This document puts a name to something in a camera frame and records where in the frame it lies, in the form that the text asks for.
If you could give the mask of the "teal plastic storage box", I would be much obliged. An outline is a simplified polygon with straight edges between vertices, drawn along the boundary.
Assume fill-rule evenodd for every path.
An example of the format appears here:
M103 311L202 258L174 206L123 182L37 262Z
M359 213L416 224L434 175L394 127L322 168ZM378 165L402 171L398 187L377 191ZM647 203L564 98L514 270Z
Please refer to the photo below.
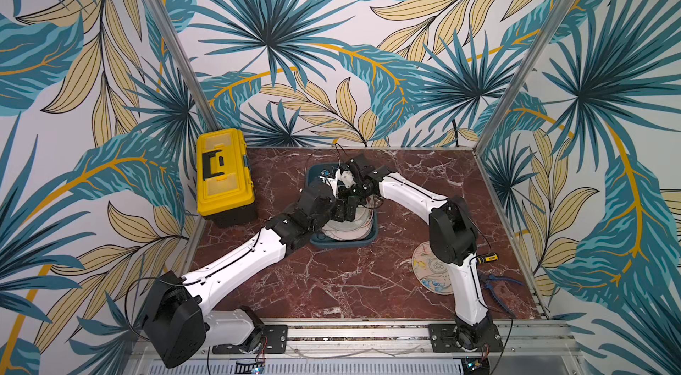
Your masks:
M321 232L310 238L310 243L320 249L368 247L378 238L379 225L375 209L360 206L352 222L330 220Z

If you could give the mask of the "cream blue doodle coaster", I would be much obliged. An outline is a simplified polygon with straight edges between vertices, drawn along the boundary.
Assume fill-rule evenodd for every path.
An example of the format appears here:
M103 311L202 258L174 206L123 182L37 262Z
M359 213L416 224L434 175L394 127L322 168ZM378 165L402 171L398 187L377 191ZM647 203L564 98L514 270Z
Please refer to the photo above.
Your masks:
M453 295L447 266L434 255L428 242L415 248L411 265L416 279L427 290L438 295Z

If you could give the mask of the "cream cat flower coaster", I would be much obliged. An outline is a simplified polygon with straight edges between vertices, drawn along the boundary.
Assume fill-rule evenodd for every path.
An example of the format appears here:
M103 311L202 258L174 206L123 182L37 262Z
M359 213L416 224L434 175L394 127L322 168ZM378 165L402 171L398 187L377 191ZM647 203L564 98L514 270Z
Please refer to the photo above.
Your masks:
M372 229L374 211L360 206L354 222L329 221L323 228L328 238L337 241L355 241L367 237Z

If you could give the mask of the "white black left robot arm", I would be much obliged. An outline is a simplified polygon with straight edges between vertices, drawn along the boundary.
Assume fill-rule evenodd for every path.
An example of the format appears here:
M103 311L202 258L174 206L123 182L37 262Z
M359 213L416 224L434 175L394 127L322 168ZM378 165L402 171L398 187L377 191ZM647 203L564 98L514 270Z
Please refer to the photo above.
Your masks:
M209 334L219 330L209 323L209 313L226 295L306 246L328 222L352 221L363 202L347 189L312 183L242 246L182 277L169 271L154 279L142 329L163 364L175 368L207 345Z

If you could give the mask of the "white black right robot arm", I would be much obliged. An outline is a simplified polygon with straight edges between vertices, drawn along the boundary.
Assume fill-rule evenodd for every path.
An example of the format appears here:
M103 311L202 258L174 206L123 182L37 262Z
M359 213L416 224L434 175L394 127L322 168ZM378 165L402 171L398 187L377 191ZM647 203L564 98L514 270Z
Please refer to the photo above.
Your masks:
M388 167L369 164L360 154L333 174L334 194L349 211L372 199L393 201L427 223L429 246L444 264L455 300L454 345L466 351L488 351L501 346L498 327L484 302L477 270L475 226L466 201L424 189Z

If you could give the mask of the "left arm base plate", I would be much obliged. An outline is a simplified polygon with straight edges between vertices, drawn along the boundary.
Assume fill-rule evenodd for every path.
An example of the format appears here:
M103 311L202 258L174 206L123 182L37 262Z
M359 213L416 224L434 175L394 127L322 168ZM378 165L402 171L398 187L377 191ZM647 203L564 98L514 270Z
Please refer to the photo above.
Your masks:
M263 325L255 330L239 344L222 344L211 348L216 355L239 355L264 352L265 355L283 355L287 348L287 325Z

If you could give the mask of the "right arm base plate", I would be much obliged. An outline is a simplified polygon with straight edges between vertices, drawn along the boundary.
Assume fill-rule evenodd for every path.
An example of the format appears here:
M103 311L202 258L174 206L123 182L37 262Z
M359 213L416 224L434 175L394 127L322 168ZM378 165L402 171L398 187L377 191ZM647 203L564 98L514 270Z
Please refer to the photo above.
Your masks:
M476 326L431 324L427 330L434 353L500 352L504 347L498 328L490 323Z

